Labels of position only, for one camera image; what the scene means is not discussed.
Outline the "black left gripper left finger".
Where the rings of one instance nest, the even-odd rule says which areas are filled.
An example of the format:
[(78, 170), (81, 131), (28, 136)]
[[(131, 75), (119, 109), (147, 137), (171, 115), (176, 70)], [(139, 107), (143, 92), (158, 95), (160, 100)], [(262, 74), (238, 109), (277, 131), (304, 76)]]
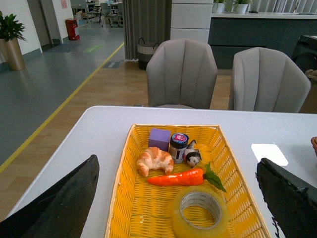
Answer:
[(100, 165), (96, 155), (0, 223), (2, 238), (79, 238), (93, 203)]

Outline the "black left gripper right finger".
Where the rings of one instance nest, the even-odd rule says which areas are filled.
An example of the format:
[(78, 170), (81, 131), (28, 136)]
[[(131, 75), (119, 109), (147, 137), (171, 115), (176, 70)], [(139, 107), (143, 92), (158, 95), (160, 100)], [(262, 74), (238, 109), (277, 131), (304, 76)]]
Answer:
[(317, 236), (317, 189), (277, 165), (262, 158), (256, 178), (273, 224), (287, 238)]

